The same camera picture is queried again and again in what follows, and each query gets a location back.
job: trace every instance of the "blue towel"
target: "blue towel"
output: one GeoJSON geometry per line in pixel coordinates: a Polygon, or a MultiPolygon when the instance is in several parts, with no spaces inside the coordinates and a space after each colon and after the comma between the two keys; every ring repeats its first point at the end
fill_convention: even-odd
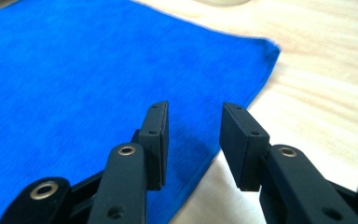
{"type": "Polygon", "coordinates": [[[219,150],[222,103],[247,106],[280,53],[129,1],[23,0],[0,10],[0,216],[31,182],[101,171],[147,108],[170,102],[167,183],[148,193],[168,223],[219,150]]]}

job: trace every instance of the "light wood surface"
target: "light wood surface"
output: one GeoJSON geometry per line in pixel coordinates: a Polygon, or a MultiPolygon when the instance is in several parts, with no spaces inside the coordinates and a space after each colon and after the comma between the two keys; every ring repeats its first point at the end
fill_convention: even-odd
{"type": "MultiPolygon", "coordinates": [[[[358,1],[139,0],[228,35],[268,37],[282,54],[250,112],[271,144],[301,149],[329,180],[358,186],[358,1]]],[[[264,223],[257,193],[235,188],[220,153],[173,224],[264,223]]]]}

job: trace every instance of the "screw hole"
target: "screw hole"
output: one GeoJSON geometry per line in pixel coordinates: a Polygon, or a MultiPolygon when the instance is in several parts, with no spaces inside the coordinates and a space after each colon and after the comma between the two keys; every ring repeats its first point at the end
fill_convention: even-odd
{"type": "Polygon", "coordinates": [[[135,147],[122,147],[118,150],[118,154],[122,156],[129,156],[135,152],[135,147]]]}
{"type": "Polygon", "coordinates": [[[113,206],[107,211],[107,216],[112,219],[124,217],[124,207],[122,205],[113,206]]]}
{"type": "Polygon", "coordinates": [[[279,149],[279,151],[285,157],[295,157],[297,155],[297,153],[294,150],[292,150],[291,148],[287,148],[287,147],[282,147],[279,149]]]}
{"type": "Polygon", "coordinates": [[[336,221],[342,220],[342,215],[333,208],[323,208],[322,212],[336,221]]]}
{"type": "Polygon", "coordinates": [[[40,188],[36,193],[37,194],[44,194],[44,193],[47,193],[49,191],[51,191],[53,189],[52,186],[44,186],[42,188],[40,188]]]}
{"type": "Polygon", "coordinates": [[[34,200],[42,200],[53,195],[58,189],[58,185],[54,181],[47,181],[36,186],[31,191],[30,197],[34,200]]]}

